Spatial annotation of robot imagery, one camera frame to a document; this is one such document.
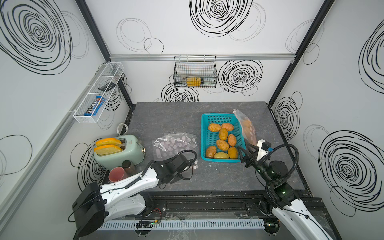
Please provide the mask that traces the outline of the clear zipper bag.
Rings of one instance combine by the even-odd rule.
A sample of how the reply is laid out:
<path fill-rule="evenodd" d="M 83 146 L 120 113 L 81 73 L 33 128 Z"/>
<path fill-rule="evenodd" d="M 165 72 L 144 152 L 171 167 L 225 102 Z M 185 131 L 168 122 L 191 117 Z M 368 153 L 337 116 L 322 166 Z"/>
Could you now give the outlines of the clear zipper bag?
<path fill-rule="evenodd" d="M 250 118 L 248 118 L 245 114 L 243 114 L 240 110 L 237 109 L 234 109 L 233 113 L 242 127 L 242 136 L 244 137 L 244 139 L 248 143 L 256 146 L 258 143 L 256 129 L 253 123 L 251 122 Z"/>
<path fill-rule="evenodd" d="M 169 159 L 184 150 L 199 152 L 197 137 L 190 133 L 174 132 L 152 141 L 155 161 Z"/>

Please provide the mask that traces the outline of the potato bagged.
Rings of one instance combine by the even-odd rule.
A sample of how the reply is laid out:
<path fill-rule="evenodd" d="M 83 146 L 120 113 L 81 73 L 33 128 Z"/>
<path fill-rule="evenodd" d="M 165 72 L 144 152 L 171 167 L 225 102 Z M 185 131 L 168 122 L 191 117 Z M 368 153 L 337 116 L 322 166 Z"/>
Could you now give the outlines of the potato bagged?
<path fill-rule="evenodd" d="M 243 131 L 246 135 L 252 136 L 253 135 L 253 124 L 250 120 L 244 120 L 242 121 Z"/>
<path fill-rule="evenodd" d="M 209 127 L 208 127 L 209 131 L 211 132 L 219 132 L 221 128 L 222 128 L 221 125 L 215 124 L 215 123 L 209 124 Z"/>

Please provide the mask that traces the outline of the teal plastic basket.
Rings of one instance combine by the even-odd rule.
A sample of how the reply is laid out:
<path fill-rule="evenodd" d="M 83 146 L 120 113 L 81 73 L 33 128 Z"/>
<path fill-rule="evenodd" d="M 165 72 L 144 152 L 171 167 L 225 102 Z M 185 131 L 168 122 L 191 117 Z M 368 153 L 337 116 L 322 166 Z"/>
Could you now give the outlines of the teal plastic basket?
<path fill-rule="evenodd" d="M 239 163 L 245 148 L 242 127 L 234 114 L 208 113 L 201 117 L 201 157 L 205 161 Z"/>

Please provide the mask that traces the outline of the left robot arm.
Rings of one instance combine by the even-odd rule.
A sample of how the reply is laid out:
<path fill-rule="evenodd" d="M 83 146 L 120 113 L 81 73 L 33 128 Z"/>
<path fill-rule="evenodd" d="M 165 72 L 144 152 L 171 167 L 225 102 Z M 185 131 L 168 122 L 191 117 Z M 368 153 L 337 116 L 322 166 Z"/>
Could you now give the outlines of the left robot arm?
<path fill-rule="evenodd" d="M 193 150 L 183 150 L 164 161 L 150 161 L 132 177 L 106 185 L 88 184 L 72 204 L 75 239 L 87 236 L 105 222 L 129 215 L 148 214 L 153 208 L 144 191 L 184 180 L 182 173 L 191 169 L 198 158 Z"/>

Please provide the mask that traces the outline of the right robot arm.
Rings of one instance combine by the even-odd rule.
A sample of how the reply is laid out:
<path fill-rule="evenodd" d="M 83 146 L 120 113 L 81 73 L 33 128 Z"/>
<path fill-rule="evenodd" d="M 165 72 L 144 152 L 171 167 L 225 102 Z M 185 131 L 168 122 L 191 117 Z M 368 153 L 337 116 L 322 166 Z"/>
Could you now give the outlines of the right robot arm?
<path fill-rule="evenodd" d="M 287 148 L 295 153 L 294 162 L 288 168 L 282 161 L 271 161 L 276 151 Z M 271 143 L 260 140 L 257 145 L 247 144 L 245 148 L 237 147 L 239 157 L 246 168 L 254 168 L 256 176 L 265 181 L 266 206 L 265 215 L 273 215 L 297 240 L 331 240 L 332 237 L 318 223 L 305 206 L 297 192 L 289 185 L 288 179 L 299 165 L 299 151 L 292 144 L 272 147 Z"/>

